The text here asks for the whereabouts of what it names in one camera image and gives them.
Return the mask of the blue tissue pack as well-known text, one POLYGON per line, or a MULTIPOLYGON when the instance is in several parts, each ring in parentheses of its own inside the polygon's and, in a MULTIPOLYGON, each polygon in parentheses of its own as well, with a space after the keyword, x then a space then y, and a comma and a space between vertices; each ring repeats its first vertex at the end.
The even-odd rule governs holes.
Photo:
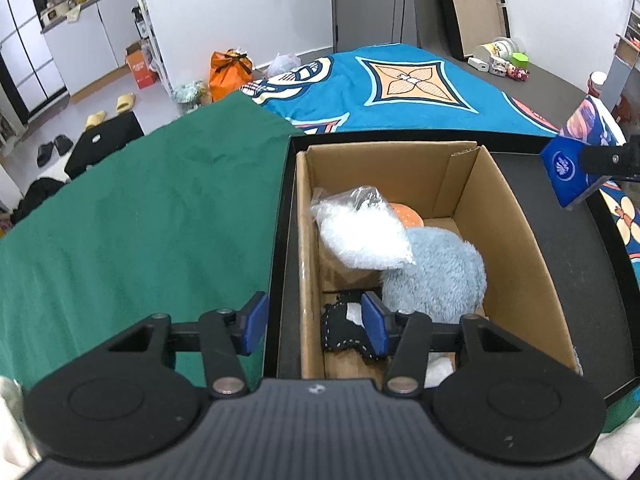
POLYGON ((540 153, 560 206, 570 209, 627 169, 623 131, 602 101, 586 96, 540 153))

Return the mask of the black stitched felt toy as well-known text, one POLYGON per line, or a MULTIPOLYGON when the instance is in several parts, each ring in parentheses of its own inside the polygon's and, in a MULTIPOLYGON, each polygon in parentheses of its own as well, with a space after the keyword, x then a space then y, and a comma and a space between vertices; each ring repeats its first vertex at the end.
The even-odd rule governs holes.
POLYGON ((363 359, 376 360, 370 339, 364 330, 361 292, 340 292, 332 304, 326 304, 320 318, 323 350, 340 352, 355 350, 363 359))

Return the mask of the grey fluffy plush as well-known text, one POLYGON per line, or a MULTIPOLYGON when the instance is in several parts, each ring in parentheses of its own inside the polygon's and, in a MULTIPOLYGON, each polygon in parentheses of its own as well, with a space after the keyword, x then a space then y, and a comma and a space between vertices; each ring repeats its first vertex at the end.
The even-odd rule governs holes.
POLYGON ((414 263, 382 273, 382 301, 390 310, 421 312, 457 323, 483 305, 487 276, 477 249, 456 233, 427 226, 407 230, 414 263))

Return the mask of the plush hamburger toy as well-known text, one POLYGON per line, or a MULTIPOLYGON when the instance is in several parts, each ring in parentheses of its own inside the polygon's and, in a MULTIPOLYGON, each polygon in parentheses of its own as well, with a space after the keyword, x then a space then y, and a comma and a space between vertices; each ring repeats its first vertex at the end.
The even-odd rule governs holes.
POLYGON ((394 213, 406 228, 423 228, 424 222, 416 211, 405 204, 390 203, 394 213))

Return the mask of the white stuffing bag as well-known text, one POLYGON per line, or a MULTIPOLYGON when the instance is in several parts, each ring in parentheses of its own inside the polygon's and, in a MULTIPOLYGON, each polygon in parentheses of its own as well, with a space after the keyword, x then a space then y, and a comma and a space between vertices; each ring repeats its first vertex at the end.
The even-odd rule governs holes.
POLYGON ((315 188, 310 214, 324 247, 346 268, 387 271, 414 263, 406 228, 374 186, 337 194, 315 188))

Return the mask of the small white soft roll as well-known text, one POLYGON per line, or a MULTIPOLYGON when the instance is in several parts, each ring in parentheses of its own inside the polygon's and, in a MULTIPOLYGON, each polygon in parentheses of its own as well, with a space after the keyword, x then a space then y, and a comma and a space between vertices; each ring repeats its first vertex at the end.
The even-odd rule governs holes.
POLYGON ((454 374, 454 358, 449 353, 436 353, 428 358, 424 387, 436 388, 454 374))

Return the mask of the white desk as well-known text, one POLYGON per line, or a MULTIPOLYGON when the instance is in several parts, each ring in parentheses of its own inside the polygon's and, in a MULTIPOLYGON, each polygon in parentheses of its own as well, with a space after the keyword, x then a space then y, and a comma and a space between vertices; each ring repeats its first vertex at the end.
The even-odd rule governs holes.
POLYGON ((639 48, 626 37, 620 37, 600 92, 600 101, 610 112, 616 107, 631 72, 638 63, 639 48))

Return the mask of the black shallow tray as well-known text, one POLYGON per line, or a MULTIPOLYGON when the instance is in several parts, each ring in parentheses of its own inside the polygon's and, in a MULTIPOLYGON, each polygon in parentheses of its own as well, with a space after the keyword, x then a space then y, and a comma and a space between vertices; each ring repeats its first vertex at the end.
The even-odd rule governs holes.
POLYGON ((544 136, 471 130, 378 130, 300 134, 288 141, 270 275, 262 374, 300 376, 295 157, 311 145, 385 141, 475 141, 496 156, 533 228, 567 317, 585 376, 604 396, 639 375, 639 287, 608 206, 596 194, 559 207, 538 156, 544 136))

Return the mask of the green cloth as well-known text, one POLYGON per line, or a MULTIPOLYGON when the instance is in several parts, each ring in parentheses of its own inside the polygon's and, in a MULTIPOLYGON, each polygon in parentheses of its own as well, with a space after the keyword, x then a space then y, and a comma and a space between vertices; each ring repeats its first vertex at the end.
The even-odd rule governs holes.
POLYGON ((2 375, 28 388, 142 318, 267 290, 294 134, 233 93, 66 183, 2 238, 2 375))

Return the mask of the black stool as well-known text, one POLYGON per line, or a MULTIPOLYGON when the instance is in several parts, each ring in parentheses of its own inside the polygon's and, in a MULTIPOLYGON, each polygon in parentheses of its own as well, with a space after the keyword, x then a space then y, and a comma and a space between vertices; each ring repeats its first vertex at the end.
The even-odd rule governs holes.
POLYGON ((143 130, 134 112, 120 114, 85 131, 70 153, 64 171, 74 180, 89 167, 142 138, 143 130))

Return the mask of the blue patterned blanket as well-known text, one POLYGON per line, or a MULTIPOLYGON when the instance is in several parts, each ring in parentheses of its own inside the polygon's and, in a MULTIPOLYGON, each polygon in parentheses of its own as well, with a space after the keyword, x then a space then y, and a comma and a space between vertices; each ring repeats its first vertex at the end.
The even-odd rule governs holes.
POLYGON ((551 141, 542 159, 562 206, 599 188, 631 263, 639 262, 639 209, 620 187, 586 174, 586 145, 621 146, 622 132, 596 96, 582 99, 561 128, 521 100, 443 58, 405 44, 343 52, 242 84, 255 104, 307 134, 369 130, 469 130, 530 134, 551 141))

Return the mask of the yellow slipper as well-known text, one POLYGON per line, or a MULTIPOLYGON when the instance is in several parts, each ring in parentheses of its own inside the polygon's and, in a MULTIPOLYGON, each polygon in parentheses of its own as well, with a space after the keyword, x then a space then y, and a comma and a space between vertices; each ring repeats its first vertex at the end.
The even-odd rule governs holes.
POLYGON ((136 104, 136 96, 132 93, 126 93, 119 96, 116 100, 115 112, 117 115, 129 113, 136 104))
POLYGON ((85 130, 88 131, 92 128, 96 128, 97 126, 103 124, 105 118, 106 118, 105 110, 99 110, 98 112, 89 115, 86 119, 85 130))

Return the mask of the orange paper bag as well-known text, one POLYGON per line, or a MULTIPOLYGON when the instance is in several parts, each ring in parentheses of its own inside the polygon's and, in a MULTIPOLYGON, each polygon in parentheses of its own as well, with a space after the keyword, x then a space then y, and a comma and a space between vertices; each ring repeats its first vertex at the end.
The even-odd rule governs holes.
POLYGON ((253 80, 254 65, 245 52, 215 51, 209 59, 208 93, 213 102, 253 80))

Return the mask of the white plastic bag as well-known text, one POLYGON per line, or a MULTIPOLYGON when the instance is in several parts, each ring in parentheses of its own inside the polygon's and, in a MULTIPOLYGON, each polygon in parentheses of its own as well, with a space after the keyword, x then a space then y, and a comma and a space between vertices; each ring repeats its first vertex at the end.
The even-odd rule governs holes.
POLYGON ((295 54, 278 54, 264 71, 266 79, 279 76, 302 65, 302 60, 295 54))

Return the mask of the orange cardboard box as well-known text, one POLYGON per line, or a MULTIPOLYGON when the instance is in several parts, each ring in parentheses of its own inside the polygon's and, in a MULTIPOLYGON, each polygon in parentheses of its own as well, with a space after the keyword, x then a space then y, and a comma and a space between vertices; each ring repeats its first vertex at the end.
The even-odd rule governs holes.
POLYGON ((151 68, 151 58, 144 40, 139 40, 126 47, 125 61, 140 90, 155 84, 157 73, 151 68))

